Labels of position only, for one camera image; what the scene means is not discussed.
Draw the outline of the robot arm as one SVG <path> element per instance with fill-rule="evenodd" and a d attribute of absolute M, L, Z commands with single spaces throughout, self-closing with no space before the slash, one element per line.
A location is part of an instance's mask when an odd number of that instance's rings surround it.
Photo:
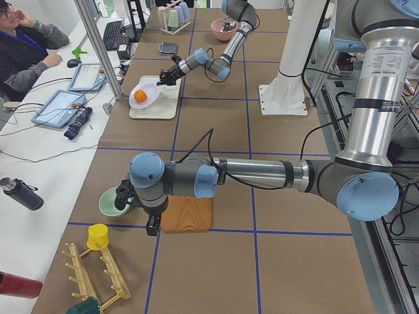
<path fill-rule="evenodd" d="M 241 49 L 248 35 L 258 27 L 259 17 L 255 8 L 247 1 L 223 1 L 222 11 L 238 22 L 238 30 L 218 58 L 210 56 L 203 48 L 195 50 L 184 59 L 177 59 L 168 70 L 161 70 L 158 86 L 173 86 L 177 80 L 198 67 L 203 67 L 222 82 L 230 75 L 234 56 Z"/>
<path fill-rule="evenodd" d="M 335 47 L 365 57 L 344 149 L 331 161 L 270 162 L 199 156 L 178 161 L 143 152 L 130 162 L 116 189 L 115 207 L 148 214 L 147 233 L 158 233 L 170 196 L 211 198 L 226 178 L 261 188 L 296 188 L 322 197 L 356 220 L 387 215 L 399 199 L 387 151 L 404 79 L 418 43 L 417 1 L 339 1 Z"/>

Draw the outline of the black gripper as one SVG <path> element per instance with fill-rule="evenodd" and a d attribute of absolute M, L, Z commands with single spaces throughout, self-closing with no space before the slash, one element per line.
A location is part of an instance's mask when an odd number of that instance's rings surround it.
<path fill-rule="evenodd" d="M 157 86 L 174 86 L 178 79 L 183 76 L 183 72 L 180 69 L 179 62 L 182 60 L 178 55 L 173 55 L 171 60 L 175 63 L 170 69 L 161 69 L 159 74 L 159 81 L 156 83 Z"/>
<path fill-rule="evenodd" d="M 161 215 L 168 206 L 168 197 L 165 195 L 155 200 L 140 198 L 129 179 L 121 181 L 116 188 L 114 201 L 117 210 L 122 211 L 127 205 L 142 208 L 148 215 L 149 220 L 145 226 L 148 236 L 157 236 L 160 231 Z"/>

